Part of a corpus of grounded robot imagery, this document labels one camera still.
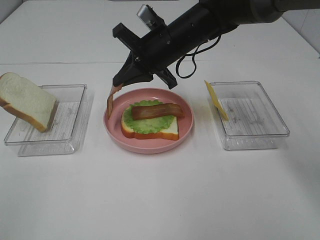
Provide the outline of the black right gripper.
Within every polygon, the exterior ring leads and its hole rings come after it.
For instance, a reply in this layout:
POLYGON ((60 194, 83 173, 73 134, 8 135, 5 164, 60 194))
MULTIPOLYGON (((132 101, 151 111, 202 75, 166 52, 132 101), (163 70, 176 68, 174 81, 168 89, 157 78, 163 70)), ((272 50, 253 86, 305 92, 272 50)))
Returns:
POLYGON ((151 82, 157 75, 168 86, 178 83, 168 66, 208 40, 213 40, 237 28, 223 19, 218 7, 212 7, 207 0, 201 0, 169 25, 150 30, 138 37, 125 25, 119 23, 112 30, 130 53, 119 72, 113 77, 112 85, 117 87, 151 82))

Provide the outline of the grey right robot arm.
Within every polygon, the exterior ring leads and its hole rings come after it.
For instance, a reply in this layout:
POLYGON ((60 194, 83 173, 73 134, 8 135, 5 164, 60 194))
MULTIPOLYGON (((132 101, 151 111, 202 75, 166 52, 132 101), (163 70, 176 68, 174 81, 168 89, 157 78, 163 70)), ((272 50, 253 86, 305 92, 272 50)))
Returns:
POLYGON ((149 32, 138 37, 122 23, 112 30, 130 53, 113 77, 114 87, 150 82, 157 75, 169 89, 178 83, 168 66, 206 41, 219 39, 239 25, 272 23, 284 12, 318 9, 318 0, 200 0, 166 24, 152 7, 145 5, 138 14, 149 32))

